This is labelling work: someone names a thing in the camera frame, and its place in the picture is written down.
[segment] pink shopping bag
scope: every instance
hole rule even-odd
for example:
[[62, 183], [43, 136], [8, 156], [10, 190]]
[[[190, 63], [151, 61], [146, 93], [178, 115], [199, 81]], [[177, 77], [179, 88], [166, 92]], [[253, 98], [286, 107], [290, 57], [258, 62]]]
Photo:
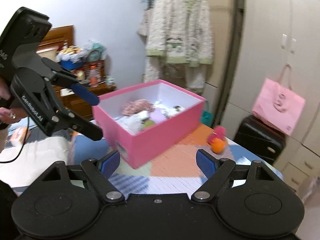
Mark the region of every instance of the pink shopping bag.
[[[286, 69], [289, 69], [289, 88], [281, 85]], [[302, 113], [305, 99], [292, 91], [291, 87], [292, 68], [289, 64], [284, 65], [277, 82], [266, 78], [252, 113], [265, 124], [291, 135]]]

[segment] blue basket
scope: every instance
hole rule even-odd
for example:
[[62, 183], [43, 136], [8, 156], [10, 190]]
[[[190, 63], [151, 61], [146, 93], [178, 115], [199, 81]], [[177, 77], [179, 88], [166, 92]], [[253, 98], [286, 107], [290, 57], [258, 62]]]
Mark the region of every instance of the blue basket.
[[61, 61], [61, 66], [63, 66], [67, 70], [73, 70], [73, 69], [81, 68], [82, 65], [83, 65], [83, 61], [82, 60], [80, 60], [80, 61], [78, 61], [76, 63], [73, 63], [71, 60], [67, 60], [67, 61], [62, 60]]

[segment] wardrobe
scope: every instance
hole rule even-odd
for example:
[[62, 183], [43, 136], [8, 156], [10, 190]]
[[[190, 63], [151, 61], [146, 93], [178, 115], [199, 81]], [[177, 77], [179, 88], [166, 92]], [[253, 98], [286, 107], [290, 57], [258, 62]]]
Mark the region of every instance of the wardrobe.
[[292, 66], [293, 91], [306, 100], [287, 146], [274, 166], [295, 190], [320, 174], [320, 0], [245, 0], [240, 52], [221, 120], [234, 138], [251, 113], [265, 78]]

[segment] black cable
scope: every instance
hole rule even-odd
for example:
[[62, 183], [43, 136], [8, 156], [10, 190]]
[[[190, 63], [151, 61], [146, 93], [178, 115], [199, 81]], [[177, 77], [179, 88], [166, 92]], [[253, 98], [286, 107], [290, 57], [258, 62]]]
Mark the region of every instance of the black cable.
[[22, 146], [21, 146], [21, 149], [20, 149], [18, 155], [17, 155], [13, 160], [11, 160], [11, 161], [0, 162], [0, 163], [12, 163], [12, 162], [14, 162], [16, 159], [18, 159], [18, 157], [19, 157], [19, 155], [21, 154], [22, 149], [23, 149], [23, 147], [24, 147], [24, 145], [25, 145], [25, 143], [26, 143], [26, 138], [27, 138], [28, 129], [29, 129], [29, 121], [30, 121], [29, 118], [30, 118], [30, 117], [28, 116], [27, 131], [26, 131], [26, 134], [24, 135], [23, 143], [22, 143]]

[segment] orange toy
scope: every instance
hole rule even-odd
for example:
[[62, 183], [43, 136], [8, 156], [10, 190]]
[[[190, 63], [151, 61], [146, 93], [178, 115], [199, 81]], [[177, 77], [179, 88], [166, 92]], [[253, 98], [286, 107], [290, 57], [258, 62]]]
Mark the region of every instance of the orange toy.
[[225, 146], [227, 145], [227, 140], [221, 140], [219, 138], [214, 138], [211, 143], [211, 150], [216, 154], [223, 153]]

